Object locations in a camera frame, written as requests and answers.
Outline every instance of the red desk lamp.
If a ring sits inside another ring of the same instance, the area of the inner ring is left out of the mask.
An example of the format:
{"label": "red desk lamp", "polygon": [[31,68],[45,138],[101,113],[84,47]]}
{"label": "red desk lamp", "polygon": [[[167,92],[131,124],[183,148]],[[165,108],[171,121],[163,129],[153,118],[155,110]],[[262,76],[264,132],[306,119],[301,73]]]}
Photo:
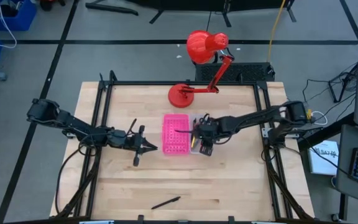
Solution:
{"label": "red desk lamp", "polygon": [[234,60],[234,57],[226,55],[222,51],[227,47],[228,43],[227,35],[223,33],[212,35],[203,30],[196,30],[190,34],[186,44],[187,52],[192,61],[206,63],[215,55],[215,52],[220,50],[222,55],[219,58],[223,63],[206,88],[192,88],[186,84],[176,84],[171,87],[168,99],[173,106],[185,108],[191,105],[194,100],[194,93],[219,93],[216,84]]}

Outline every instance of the yellow cable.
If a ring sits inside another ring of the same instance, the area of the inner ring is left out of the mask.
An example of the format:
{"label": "yellow cable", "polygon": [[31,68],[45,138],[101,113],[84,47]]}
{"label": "yellow cable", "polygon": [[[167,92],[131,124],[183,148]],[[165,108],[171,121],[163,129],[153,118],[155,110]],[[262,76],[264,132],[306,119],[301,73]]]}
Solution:
{"label": "yellow cable", "polygon": [[281,12],[283,11],[284,4],[285,4],[285,0],[283,0],[283,2],[281,3],[280,10],[278,12],[276,21],[274,22],[274,26],[273,26],[273,29],[272,29],[272,36],[270,37],[270,42],[268,43],[267,62],[270,62],[270,56],[272,54],[272,42],[273,42],[273,38],[274,38],[274,33],[276,31],[276,26],[278,24],[278,21],[280,20],[280,16],[281,16]]}

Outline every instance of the lamp shade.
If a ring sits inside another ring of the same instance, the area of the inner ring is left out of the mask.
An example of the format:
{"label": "lamp shade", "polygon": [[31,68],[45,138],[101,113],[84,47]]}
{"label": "lamp shade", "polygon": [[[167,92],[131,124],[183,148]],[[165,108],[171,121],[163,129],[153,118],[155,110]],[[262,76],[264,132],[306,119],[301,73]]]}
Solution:
{"label": "lamp shade", "polygon": [[214,56],[217,50],[223,50],[229,43],[226,34],[210,34],[203,30],[196,30],[187,38],[187,52],[192,61],[206,63]]}

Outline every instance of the pen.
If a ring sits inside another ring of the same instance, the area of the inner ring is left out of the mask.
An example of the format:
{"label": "pen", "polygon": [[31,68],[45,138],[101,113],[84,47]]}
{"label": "pen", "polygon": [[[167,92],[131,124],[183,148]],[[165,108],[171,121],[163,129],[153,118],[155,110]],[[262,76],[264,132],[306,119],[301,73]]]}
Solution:
{"label": "pen", "polygon": [[159,207],[164,206],[164,205],[166,205],[166,204],[168,204],[168,203],[171,203],[171,202],[176,202],[177,200],[179,200],[179,198],[180,198],[180,196],[179,196],[179,197],[175,197],[175,198],[173,198],[173,199],[171,199],[171,200],[167,200],[166,202],[162,202],[161,204],[158,204],[158,205],[152,207],[152,209],[159,208]]}
{"label": "pen", "polygon": [[[194,127],[196,126],[196,123],[197,123],[197,118],[195,118],[195,119],[193,120],[193,127],[192,127],[193,129],[192,129],[192,130],[194,130]],[[196,138],[195,138],[195,136],[194,136],[193,133],[191,134],[190,139],[191,139],[190,148],[193,148],[193,146],[194,146],[194,141],[196,140]]]}

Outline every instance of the lamp arm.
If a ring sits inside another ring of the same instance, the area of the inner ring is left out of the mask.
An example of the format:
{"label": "lamp arm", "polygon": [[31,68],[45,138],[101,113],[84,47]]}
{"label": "lamp arm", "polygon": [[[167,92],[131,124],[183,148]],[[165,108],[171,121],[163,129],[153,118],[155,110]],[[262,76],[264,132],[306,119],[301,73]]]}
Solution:
{"label": "lamp arm", "polygon": [[220,58],[222,59],[223,63],[221,68],[218,70],[218,72],[215,74],[215,77],[211,80],[209,83],[207,89],[212,90],[216,87],[216,84],[218,84],[218,81],[222,78],[224,72],[229,68],[230,64],[234,60],[234,57],[229,55],[221,55]]}
{"label": "lamp arm", "polygon": [[219,68],[218,72],[215,74],[214,78],[211,80],[209,85],[206,88],[193,88],[190,86],[183,86],[181,92],[186,93],[219,93],[219,89],[216,87],[218,81],[223,76],[224,72],[229,68],[234,57],[230,55],[221,55],[220,58],[222,59],[223,63]]}

